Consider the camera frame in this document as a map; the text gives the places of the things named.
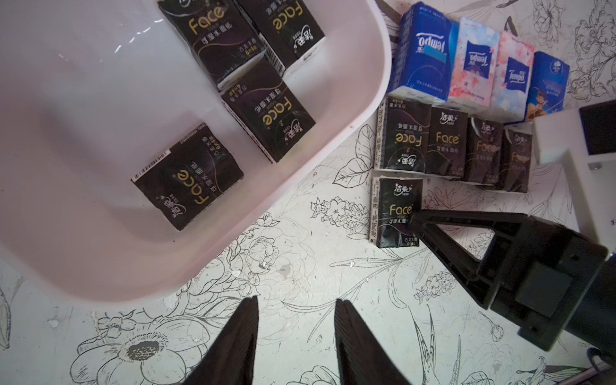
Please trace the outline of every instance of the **black robot arm bracket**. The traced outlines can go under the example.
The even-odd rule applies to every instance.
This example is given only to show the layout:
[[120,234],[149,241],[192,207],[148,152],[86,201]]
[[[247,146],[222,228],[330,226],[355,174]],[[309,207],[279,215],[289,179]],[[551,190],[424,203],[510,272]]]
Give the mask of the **black robot arm bracket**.
[[[439,225],[494,231],[483,258]],[[550,350],[593,283],[607,248],[562,225],[517,213],[417,211],[408,223],[478,305]]]

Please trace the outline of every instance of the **tempo tissue pack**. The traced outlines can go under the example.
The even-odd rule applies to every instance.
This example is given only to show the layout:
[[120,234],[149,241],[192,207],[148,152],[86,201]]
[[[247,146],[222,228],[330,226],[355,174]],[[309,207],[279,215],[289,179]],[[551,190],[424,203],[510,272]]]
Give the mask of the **tempo tissue pack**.
[[534,54],[533,45],[501,32],[490,110],[482,116],[501,123],[524,120]]
[[445,15],[422,2],[404,14],[389,95],[426,104],[447,101],[455,53],[451,30],[452,22]]
[[449,99],[444,107],[466,113],[488,109],[499,35],[469,18],[460,20]]

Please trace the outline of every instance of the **floral printed surface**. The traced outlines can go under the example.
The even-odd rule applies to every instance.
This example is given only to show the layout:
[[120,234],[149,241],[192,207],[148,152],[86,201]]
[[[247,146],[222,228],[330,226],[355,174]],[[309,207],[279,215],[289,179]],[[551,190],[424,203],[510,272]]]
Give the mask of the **floral printed surface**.
[[[395,49],[396,22],[410,1],[376,2]],[[514,31],[564,60],[572,70],[567,108],[616,96],[612,1],[425,2],[451,17]],[[375,128],[373,116],[166,298],[92,309],[41,291],[0,259],[2,383],[178,384],[241,299],[252,295],[260,310],[256,384],[339,385],[336,298],[354,303],[415,384],[434,373],[443,383],[453,373],[461,384],[552,385],[587,367],[585,342],[563,333],[550,352],[539,351],[517,337],[514,325],[472,302],[422,245],[381,250],[368,242]],[[423,207],[527,213],[577,228],[565,175],[551,165],[533,167],[524,195],[427,178]],[[445,231],[478,258],[492,237],[484,230]]]

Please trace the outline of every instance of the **barcode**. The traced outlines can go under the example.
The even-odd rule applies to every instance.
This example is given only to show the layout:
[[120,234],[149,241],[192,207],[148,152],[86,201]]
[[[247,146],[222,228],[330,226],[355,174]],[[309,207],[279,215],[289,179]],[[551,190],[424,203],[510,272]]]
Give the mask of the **barcode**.
[[272,46],[269,45],[267,40],[265,40],[265,37],[263,37],[263,35],[260,33],[259,39],[261,39],[263,45],[265,46],[265,57],[267,57],[267,60],[269,60],[270,63],[274,66],[276,72],[278,72],[278,75],[282,76],[282,74],[284,74],[286,70],[285,65],[282,64],[282,61],[280,61],[280,58],[278,58],[278,55],[276,54],[276,52],[274,52]]
[[139,180],[139,178],[144,176],[146,172],[148,172],[152,167],[156,166],[156,164],[158,162],[160,162],[161,160],[165,159],[170,153],[171,153],[171,150],[167,150],[161,156],[159,156],[158,158],[154,159],[152,161],[152,163],[148,164],[146,167],[144,167],[143,170],[139,171],[134,177],[132,177],[132,179],[131,179],[132,182],[133,183],[137,182]]

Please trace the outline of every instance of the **pink plastic tub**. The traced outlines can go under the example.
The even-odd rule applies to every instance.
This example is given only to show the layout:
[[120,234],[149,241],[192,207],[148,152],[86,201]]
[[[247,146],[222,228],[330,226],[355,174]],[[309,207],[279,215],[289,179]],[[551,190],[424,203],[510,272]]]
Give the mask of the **pink plastic tub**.
[[[32,0],[0,25],[0,256],[96,302],[183,285],[376,109],[391,69],[373,0],[306,0],[326,34],[289,80],[317,125],[278,164],[225,111],[154,0]],[[245,178],[177,232],[131,183],[204,121]]]

